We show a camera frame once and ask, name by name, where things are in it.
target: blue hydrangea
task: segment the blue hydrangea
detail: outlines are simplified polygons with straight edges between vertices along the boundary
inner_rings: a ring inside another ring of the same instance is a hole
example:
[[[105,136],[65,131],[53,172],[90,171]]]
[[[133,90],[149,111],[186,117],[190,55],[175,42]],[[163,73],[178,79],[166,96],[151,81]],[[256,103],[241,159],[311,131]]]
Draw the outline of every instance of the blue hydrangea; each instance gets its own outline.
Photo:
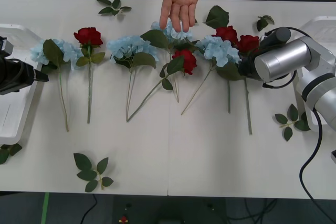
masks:
[[[81,50],[76,48],[73,44],[65,42],[64,40],[52,39],[53,42],[61,49],[64,53],[63,60],[65,62],[71,61],[71,69],[74,70],[77,68],[77,60],[83,56]],[[49,64],[49,60],[43,53],[43,44],[45,40],[41,40],[39,44],[30,49],[31,60],[35,62],[40,62],[44,65]]]
[[[187,33],[185,33],[182,30],[182,21],[180,21],[180,26],[181,26],[181,32],[177,33],[175,31],[175,29],[173,28],[173,24],[170,20],[170,18],[168,18],[168,22],[167,22],[167,26],[165,29],[161,29],[159,26],[159,22],[154,22],[151,26],[152,30],[160,30],[163,31],[163,33],[165,34],[165,36],[167,37],[169,43],[173,42],[174,40],[182,40],[187,38],[188,40],[192,40],[193,39],[193,35],[189,29],[189,31]]]
[[[130,57],[138,52],[145,52],[154,57],[155,61],[159,61],[157,49],[150,45],[149,41],[143,40],[140,36],[122,37],[118,40],[107,42],[107,48],[112,52],[111,62],[115,63],[114,56],[118,59],[122,57]]]
[[[204,51],[204,54],[195,51],[196,56],[204,56],[207,60],[215,57],[219,67],[223,67],[228,62],[238,63],[240,61],[238,49],[233,48],[230,41],[222,41],[220,37],[206,36],[196,43],[196,47]]]

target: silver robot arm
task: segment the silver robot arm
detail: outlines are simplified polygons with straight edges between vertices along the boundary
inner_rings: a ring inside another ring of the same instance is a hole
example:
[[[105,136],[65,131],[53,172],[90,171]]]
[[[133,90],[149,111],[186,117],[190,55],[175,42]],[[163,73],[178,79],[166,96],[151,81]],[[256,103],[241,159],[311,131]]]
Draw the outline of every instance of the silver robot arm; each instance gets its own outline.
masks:
[[[301,37],[258,56],[255,67],[264,82],[305,67],[309,72],[300,79],[296,90],[307,106],[315,108],[336,131],[335,60],[327,48],[309,37]]]

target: artificial flower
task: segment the artificial flower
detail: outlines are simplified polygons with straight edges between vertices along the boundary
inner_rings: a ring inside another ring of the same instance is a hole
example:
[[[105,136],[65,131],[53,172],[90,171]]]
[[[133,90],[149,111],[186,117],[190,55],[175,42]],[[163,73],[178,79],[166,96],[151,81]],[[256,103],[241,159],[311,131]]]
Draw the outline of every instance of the artificial flower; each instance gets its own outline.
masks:
[[[173,42],[174,40],[183,40],[185,38],[187,38],[188,40],[192,40],[193,36],[190,29],[188,32],[185,33],[182,29],[182,21],[180,21],[180,25],[181,25],[181,31],[178,33],[173,28],[172,21],[170,20],[170,18],[168,18],[166,28],[161,29],[159,26],[159,22],[154,22],[151,26],[151,29],[163,31],[163,34],[167,37],[169,43]]]
[[[179,57],[179,56],[184,56],[184,62],[183,62],[183,68],[184,72],[192,75],[192,71],[194,68],[197,67],[196,65],[196,58],[193,56],[193,53],[190,52],[188,49],[182,49],[181,51],[177,50],[175,52],[175,55],[173,55],[173,59]]]
[[[49,64],[49,60],[43,53],[43,44],[45,40],[41,40],[39,44],[30,49],[31,60],[34,62],[40,62],[44,65]],[[63,60],[65,62],[71,61],[71,69],[76,68],[77,60],[83,56],[79,48],[76,48],[73,44],[65,42],[64,40],[53,39],[53,42],[61,49],[64,53]]]
[[[100,46],[103,44],[100,32],[94,27],[82,28],[78,33],[74,33],[73,35],[82,45],[91,44]]]
[[[129,58],[138,52],[145,52],[154,57],[155,61],[159,61],[157,49],[150,45],[149,41],[143,40],[140,36],[126,36],[118,40],[112,40],[107,43],[107,48],[112,52],[111,62],[115,63],[116,57],[118,59]]]
[[[259,47],[259,37],[251,35],[241,35],[238,44],[239,52],[249,52]]]
[[[223,41],[229,40],[233,46],[239,43],[237,31],[233,29],[233,26],[216,28],[216,35],[213,35],[213,37],[220,37]]]
[[[220,37],[206,36],[196,43],[196,47],[204,51],[204,54],[195,51],[196,56],[203,55],[207,60],[215,58],[218,67],[223,67],[228,62],[238,63],[240,60],[238,49],[233,48],[229,40],[222,41]]]

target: black cable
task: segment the black cable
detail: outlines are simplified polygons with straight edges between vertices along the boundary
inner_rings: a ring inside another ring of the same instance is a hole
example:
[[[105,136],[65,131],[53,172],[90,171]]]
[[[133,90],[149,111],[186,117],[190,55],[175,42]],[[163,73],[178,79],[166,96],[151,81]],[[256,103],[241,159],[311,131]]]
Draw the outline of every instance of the black cable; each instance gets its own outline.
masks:
[[[297,74],[297,71],[295,70],[294,73],[293,73],[292,78],[290,78],[290,80],[287,83],[285,83],[284,85],[281,85],[281,86],[272,86],[272,85],[268,85],[267,83],[263,83],[262,87],[263,88],[267,88],[267,89],[282,89],[285,86],[290,85],[294,81],[294,78],[295,78],[296,74]]]
[[[278,200],[277,200],[277,199],[274,199],[270,204],[272,204],[273,202],[274,202],[274,205],[271,207],[271,209],[269,209],[269,212],[271,212],[271,211],[275,208],[275,206],[276,206]],[[257,224],[258,221],[259,221],[259,219],[261,219],[261,218],[264,217],[264,214],[265,214],[265,213],[266,213],[266,212],[262,213],[262,214],[258,217],[258,219],[256,220],[256,222],[255,222],[254,224]]]
[[[252,219],[253,223],[256,223],[256,220],[254,219],[254,217],[252,216],[252,214],[250,212],[250,209],[248,208],[247,199],[246,198],[244,198],[244,204],[245,204],[245,209],[246,209],[249,217]]]
[[[311,154],[311,156],[309,157],[309,159],[304,163],[304,165],[301,167],[300,169],[300,173],[299,173],[299,178],[300,178],[300,182],[301,185],[303,187],[303,189],[305,190],[306,194],[309,196],[309,198],[311,199],[311,201],[315,204],[315,206],[317,206],[317,208],[334,224],[336,224],[336,221],[334,221],[333,219],[331,219],[331,217],[322,209],[322,207],[320,207],[320,205],[315,201],[315,199],[311,196],[311,194],[308,192],[308,190],[306,189],[306,186],[303,183],[303,179],[302,179],[302,175],[303,175],[303,171],[304,169],[309,165],[309,163],[313,160],[313,158],[316,156],[317,152],[319,151],[319,148],[321,146],[322,143],[322,122],[320,119],[320,116],[318,115],[316,109],[313,109],[313,113],[316,117],[317,123],[319,125],[319,138],[317,140],[317,145],[315,147],[315,150],[313,152],[313,154]]]
[[[95,195],[94,194],[92,194],[92,196],[93,196],[93,198],[94,198],[94,201],[95,201],[95,203],[93,204],[93,206],[92,207],[90,207],[89,208],[89,210],[87,210],[86,211],[86,213],[83,215],[83,218],[82,218],[82,220],[80,221],[80,224],[83,224],[83,222],[84,222],[84,219],[85,219],[85,216],[97,205],[97,199],[96,199],[96,197],[95,197]]]
[[[267,199],[264,199],[264,208],[263,208],[263,213],[260,215],[261,218],[260,218],[260,224],[263,224],[263,220],[264,220],[264,215],[265,215],[265,209],[266,209],[266,206],[267,206]]]
[[[309,34],[307,34],[305,31],[302,31],[302,30],[300,30],[300,29],[298,29],[298,28],[295,28],[295,27],[289,27],[289,26],[285,26],[285,27],[286,27],[287,29],[289,29],[289,30],[298,31],[299,33],[302,33],[303,35],[305,35],[305,36],[311,38]],[[270,35],[271,33],[273,33],[275,30],[278,30],[278,29],[279,29],[279,27],[278,27],[278,28],[275,28],[275,29],[273,29],[273,30],[271,30],[271,31],[268,31],[268,32],[265,33],[265,35],[268,36],[268,35]]]
[[[262,215],[262,214],[267,214],[267,213],[271,212],[271,211],[275,208],[277,202],[278,202],[277,199],[272,200],[272,201],[267,205],[265,211],[263,210],[263,211],[261,211],[261,212],[259,212],[259,213],[257,213],[257,214],[253,214],[253,215],[251,215],[251,216],[253,216],[253,217],[258,217],[258,216],[260,216],[260,215]],[[236,220],[246,220],[246,219],[250,219],[251,216],[245,216],[245,217],[239,217],[239,218],[234,218],[234,217],[227,216],[227,219],[228,219],[228,220],[234,220],[234,221],[236,221]]]

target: red rose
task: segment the red rose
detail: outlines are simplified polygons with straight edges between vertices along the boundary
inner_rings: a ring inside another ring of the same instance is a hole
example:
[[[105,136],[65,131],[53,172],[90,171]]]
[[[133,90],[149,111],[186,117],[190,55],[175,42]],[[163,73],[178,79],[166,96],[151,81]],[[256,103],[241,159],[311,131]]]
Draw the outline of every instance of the red rose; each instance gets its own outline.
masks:
[[[229,40],[233,45],[238,44],[237,31],[233,29],[233,26],[216,28],[216,35],[213,37],[220,37],[223,41]]]
[[[259,47],[259,37],[251,35],[241,35],[238,44],[239,52],[249,52]]]
[[[175,55],[173,56],[173,59],[181,55],[184,56],[184,62],[183,62],[184,72],[188,74],[193,74],[192,73],[193,69],[197,67],[195,56],[188,49],[182,49],[181,51],[176,50]]]
[[[79,43],[91,44],[100,46],[103,44],[103,41],[100,38],[100,32],[98,32],[94,27],[82,28],[78,33],[73,34]]]

